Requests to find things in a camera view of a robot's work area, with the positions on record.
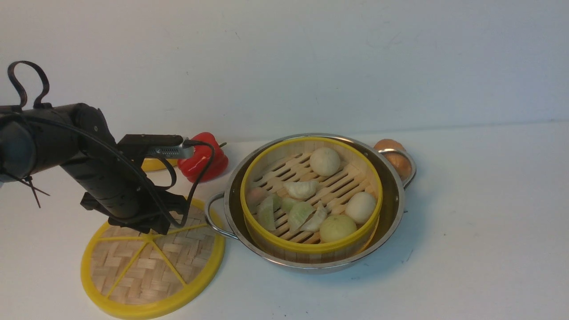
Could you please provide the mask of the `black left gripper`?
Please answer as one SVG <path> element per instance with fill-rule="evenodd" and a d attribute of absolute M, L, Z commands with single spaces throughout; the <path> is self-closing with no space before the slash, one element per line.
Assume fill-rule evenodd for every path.
<path fill-rule="evenodd" d="M 140 176 L 118 161 L 109 164 L 83 157 L 66 162 L 62 168 L 85 189 L 81 206 L 103 213 L 112 226 L 166 235 L 173 221 L 179 227 L 187 222 L 189 204 L 184 196 L 172 194 L 151 181 L 149 191 L 141 184 Z"/>

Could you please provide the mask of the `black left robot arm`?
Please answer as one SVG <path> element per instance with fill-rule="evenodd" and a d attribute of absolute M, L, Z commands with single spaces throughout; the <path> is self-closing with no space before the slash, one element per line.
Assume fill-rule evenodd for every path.
<path fill-rule="evenodd" d="M 191 152 L 179 135 L 129 134 L 116 142 L 99 109 L 86 104 L 34 108 L 1 115 L 1 183 L 39 189 L 31 177 L 61 167 L 83 189 L 81 206 L 108 223 L 165 235 L 183 227 L 190 204 L 155 185 L 141 166 L 145 158 L 181 158 Z"/>

